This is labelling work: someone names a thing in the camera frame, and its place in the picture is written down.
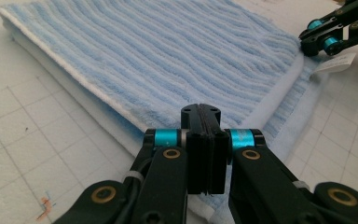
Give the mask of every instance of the blue striped towel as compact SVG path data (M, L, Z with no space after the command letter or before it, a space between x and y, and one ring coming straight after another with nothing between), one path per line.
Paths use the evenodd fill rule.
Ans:
M224 128L263 129L283 160L320 88L296 37L230 0L51 0L0 15L141 132L179 128L182 107L209 104ZM218 212L190 208L231 221L227 195L201 200Z

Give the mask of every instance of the white zip tie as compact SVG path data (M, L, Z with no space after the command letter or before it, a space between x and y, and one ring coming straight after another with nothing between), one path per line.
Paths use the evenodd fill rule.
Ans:
M296 186L296 188L298 189L307 189L310 190L310 186L308 186L308 184L302 180L297 180L297 181L293 181L293 184Z
M145 178L144 176L139 173L138 171L128 171L124 176L123 176L123 179L121 182L124 182L124 180L127 178L127 177L133 177L133 178L137 178L139 179L139 181L141 181L141 184L144 182Z

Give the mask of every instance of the white label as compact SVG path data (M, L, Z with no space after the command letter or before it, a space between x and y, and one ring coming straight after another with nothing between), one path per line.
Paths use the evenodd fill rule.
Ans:
M318 73L335 73L341 72L351 66L356 53L348 53L325 63L319 64L319 66L313 71L313 74Z

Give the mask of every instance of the black plastic part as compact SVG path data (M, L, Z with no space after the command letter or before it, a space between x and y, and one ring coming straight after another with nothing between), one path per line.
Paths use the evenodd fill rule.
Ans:
M144 142L142 144L142 148L139 150L138 155L135 158L135 161L132 163L132 166L130 170L132 171L138 171L139 166L145 162L146 160L149 160L152 158L153 155L153 148L154 148L154 142L155 142L155 129L147 129L144 135ZM124 181L124 184L129 187L131 181L129 179L126 179Z
M264 138L264 135L261 133L258 129L251 129L251 132L254 136L255 140L255 147L266 147L266 139Z
M186 152L188 155L189 194L200 194L207 191L208 136L200 120L198 105L188 105L181 111L181 128L186 133Z
M314 201L329 211L358 223L358 191L348 186L326 182L316 186Z
M185 223L186 187L186 151L179 147L158 149L138 196L131 223Z
M229 135L220 128L221 111L211 105L188 105L181 128L188 129L188 193L224 193Z
M319 54L318 43L316 39L301 41L301 50L305 56L313 57Z
M92 200L92 194L95 190L104 187L112 187L115 189L115 196L106 203L96 203ZM104 198L112 192L102 190L97 197ZM54 224L108 224L113 223L121 208L126 202L126 190L124 185L116 181L105 180L89 186L79 196L75 204Z
M260 157L247 159L242 155L245 150ZM235 223L326 223L281 168L267 147L235 152L228 202Z
M337 17L344 26L358 21L358 0L336 10L335 17Z
M347 5L349 5L350 3L353 3L353 2L355 2L355 1L357 1L357 0L346 0L344 6L347 6Z

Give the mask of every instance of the joint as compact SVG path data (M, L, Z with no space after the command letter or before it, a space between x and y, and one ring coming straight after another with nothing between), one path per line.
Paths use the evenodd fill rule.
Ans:
M295 185L295 187L297 189L307 189L310 190L310 186L308 186L308 184L302 180L296 180L293 181L293 184Z
M156 129L155 147L177 147L178 131L176 129Z
M250 129L226 129L230 136L231 146L228 152L227 164L231 164L234 152L243 147L254 147L255 137Z
M138 171L128 171L124 176L121 182L123 182L127 177L132 177L132 178L136 178L139 179L139 181L142 183L144 182L145 178L144 176L139 173Z

